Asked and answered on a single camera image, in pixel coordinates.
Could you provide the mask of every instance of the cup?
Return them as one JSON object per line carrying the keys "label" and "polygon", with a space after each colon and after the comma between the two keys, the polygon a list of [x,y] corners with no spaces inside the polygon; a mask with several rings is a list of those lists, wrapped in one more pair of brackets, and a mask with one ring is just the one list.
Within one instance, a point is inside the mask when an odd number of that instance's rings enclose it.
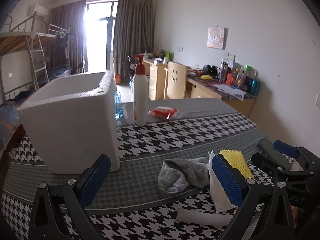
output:
{"label": "cup", "polygon": [[169,58],[164,57],[163,64],[167,64],[169,62]]}
{"label": "cup", "polygon": [[232,73],[228,73],[227,75],[227,85],[233,85],[233,83],[235,82],[236,77],[232,74]]}

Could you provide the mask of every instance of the air conditioner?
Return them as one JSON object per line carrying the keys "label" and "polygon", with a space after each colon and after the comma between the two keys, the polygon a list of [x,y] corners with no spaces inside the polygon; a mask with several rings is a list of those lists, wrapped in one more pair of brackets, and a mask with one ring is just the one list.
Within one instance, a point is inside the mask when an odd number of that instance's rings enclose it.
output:
{"label": "air conditioner", "polygon": [[45,18],[48,15],[49,10],[39,4],[35,4],[30,7],[28,17],[33,16],[35,12],[38,12],[37,15],[39,15],[40,17]]}

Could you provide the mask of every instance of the electrical outlet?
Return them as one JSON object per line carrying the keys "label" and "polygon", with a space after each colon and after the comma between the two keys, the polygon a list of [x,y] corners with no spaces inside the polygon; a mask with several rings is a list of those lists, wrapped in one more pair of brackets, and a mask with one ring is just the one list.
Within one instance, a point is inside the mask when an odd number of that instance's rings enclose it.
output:
{"label": "electrical outlet", "polygon": [[236,60],[236,56],[233,55],[233,54],[229,54],[229,57],[228,57],[228,61],[235,61]]}
{"label": "electrical outlet", "polygon": [[316,105],[320,108],[320,94],[317,95]]}
{"label": "electrical outlet", "polygon": [[224,52],[223,55],[222,55],[222,59],[223,60],[228,60],[228,57],[229,57],[229,53],[228,52]]}

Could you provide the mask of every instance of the blue gripper pad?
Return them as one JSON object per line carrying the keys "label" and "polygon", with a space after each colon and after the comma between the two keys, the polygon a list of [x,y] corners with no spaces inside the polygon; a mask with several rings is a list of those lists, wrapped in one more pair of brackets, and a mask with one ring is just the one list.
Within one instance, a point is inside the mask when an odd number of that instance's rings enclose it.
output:
{"label": "blue gripper pad", "polygon": [[272,143],[272,146],[276,151],[283,153],[291,158],[297,158],[299,156],[295,147],[282,141],[276,140]]}
{"label": "blue gripper pad", "polygon": [[87,179],[80,189],[80,205],[82,207],[92,204],[96,194],[98,193],[102,183],[109,174],[111,167],[110,158],[105,156],[100,164],[94,169],[91,176]]}
{"label": "blue gripper pad", "polygon": [[240,208],[243,204],[242,189],[218,155],[212,158],[212,169],[230,202]]}

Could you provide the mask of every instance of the yellow sponge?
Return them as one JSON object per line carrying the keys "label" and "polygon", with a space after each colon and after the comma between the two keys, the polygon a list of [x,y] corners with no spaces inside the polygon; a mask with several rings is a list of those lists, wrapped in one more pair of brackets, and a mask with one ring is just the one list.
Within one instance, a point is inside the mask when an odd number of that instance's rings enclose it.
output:
{"label": "yellow sponge", "polygon": [[241,174],[247,178],[253,178],[251,171],[240,151],[221,150],[220,154],[228,161],[232,168],[238,169]]}

